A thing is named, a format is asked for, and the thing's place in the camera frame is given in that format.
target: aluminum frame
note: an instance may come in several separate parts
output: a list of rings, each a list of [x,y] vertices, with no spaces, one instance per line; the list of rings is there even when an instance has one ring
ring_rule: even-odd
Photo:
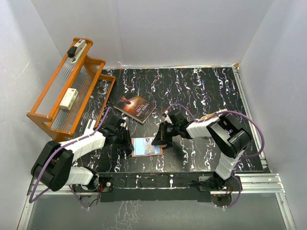
[[[238,89],[242,98],[242,102],[243,102],[243,106],[244,109],[246,111],[247,116],[249,116],[250,118],[252,118],[245,95],[244,95],[244,91],[242,88],[242,84],[241,84],[241,79],[238,73],[237,68],[235,67],[235,65],[224,65],[224,66],[178,66],[178,67],[162,67],[162,68],[213,68],[213,67],[231,67],[233,69],[233,73],[235,76],[235,80],[237,82],[238,85]],[[260,138],[259,135],[256,132],[256,129],[254,126],[250,125],[251,130],[252,130],[252,135],[255,139],[256,142],[256,146],[257,149],[260,149]],[[263,166],[263,168],[267,167],[267,162],[265,160],[265,155],[264,152],[261,153],[260,155],[260,160],[261,160],[261,164]],[[254,194],[254,193],[275,193],[276,194],[276,198],[279,204],[279,208],[281,210],[282,216],[283,216],[283,220],[286,226],[287,230],[296,230],[292,215],[291,215],[291,211],[289,209],[287,200],[285,198],[285,191],[283,188],[283,184],[282,181],[279,177],[279,174],[277,173],[238,173],[238,175],[240,176],[241,182],[242,182],[242,188],[243,191],[242,193],[249,193],[249,194]],[[29,197],[30,197],[30,193],[34,187],[35,184],[35,179],[32,180],[31,184],[30,184],[30,188],[27,194],[27,199],[25,202],[25,206],[17,227],[17,230],[26,230],[32,211],[33,211],[33,203],[29,203]],[[43,185],[42,183],[39,184],[39,186],[37,187],[36,190],[36,195],[39,194],[40,192],[42,192],[43,190],[46,189],[46,186]],[[224,193],[224,192],[211,192],[211,194],[220,194],[220,193]],[[70,191],[69,187],[67,185],[65,185],[64,187],[62,187],[60,190],[58,190],[57,192],[52,192],[52,191],[47,191],[45,193],[46,195],[73,195],[72,192]],[[79,195],[93,195],[96,196],[97,193],[79,193]]]

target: small box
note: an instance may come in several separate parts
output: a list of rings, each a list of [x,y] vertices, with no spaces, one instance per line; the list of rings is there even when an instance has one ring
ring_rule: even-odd
[[[76,100],[77,95],[78,91],[76,89],[68,88],[61,103],[59,104],[59,107],[61,109],[70,110],[74,101]]]

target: black device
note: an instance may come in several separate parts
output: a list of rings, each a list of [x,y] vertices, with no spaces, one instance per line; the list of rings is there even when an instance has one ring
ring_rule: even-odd
[[[180,135],[182,138],[192,139],[192,137],[204,137],[208,132],[203,132],[202,121],[194,122],[188,121],[181,112],[171,112],[164,122],[161,122],[159,130],[152,145],[164,145],[172,142],[172,138]],[[229,160],[225,166],[224,157],[220,159],[217,169],[214,171],[213,176],[206,181],[193,181],[192,184],[196,186],[206,186],[211,189],[223,189],[226,183],[231,179],[231,172],[235,169],[238,158],[242,155],[243,150],[251,142],[251,135],[243,128],[238,119],[231,114],[220,115],[218,119],[212,122],[210,117],[206,120],[208,125],[207,130],[221,150],[222,154],[232,160]]]
[[[120,150],[134,150],[130,133],[124,124],[125,120],[120,117],[115,115],[108,117],[105,124],[98,130],[106,137],[104,146],[115,144],[118,145]],[[61,144],[54,140],[45,145],[31,169],[33,177],[38,178],[46,161],[60,146]],[[69,178],[73,156],[71,150],[65,148],[60,150],[47,166],[40,181],[54,192],[62,188]]]

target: marble-patterned surface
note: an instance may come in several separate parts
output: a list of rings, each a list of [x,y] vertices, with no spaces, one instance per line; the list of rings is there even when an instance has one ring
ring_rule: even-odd
[[[109,98],[109,106],[128,91],[156,105],[143,125],[129,119],[128,126],[132,138],[154,136],[163,111],[174,103],[187,107],[195,118],[224,108],[245,114],[231,68],[117,69],[104,70],[103,73],[117,78]],[[83,133],[88,117],[93,117],[101,108],[106,87],[105,83],[97,83],[77,135]],[[240,122],[250,130],[247,121],[240,118]],[[256,151],[255,143],[252,141],[246,153],[252,154]],[[164,149],[163,156],[134,158],[130,152],[119,151],[110,146],[83,156],[74,165],[87,166],[100,173],[213,172],[219,158],[220,150],[211,138],[188,140],[175,137],[173,146]],[[257,157],[241,162],[238,170],[262,171],[263,168]]]

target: book cover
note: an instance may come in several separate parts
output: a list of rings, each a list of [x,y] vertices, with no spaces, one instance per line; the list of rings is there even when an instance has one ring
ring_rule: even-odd
[[[155,109],[155,105],[138,95],[127,92],[117,101],[114,108],[144,124]]]
[[[132,151],[133,157],[144,156],[158,156],[163,154],[162,146],[153,146],[153,137],[150,138],[132,138],[132,144],[134,151]]]

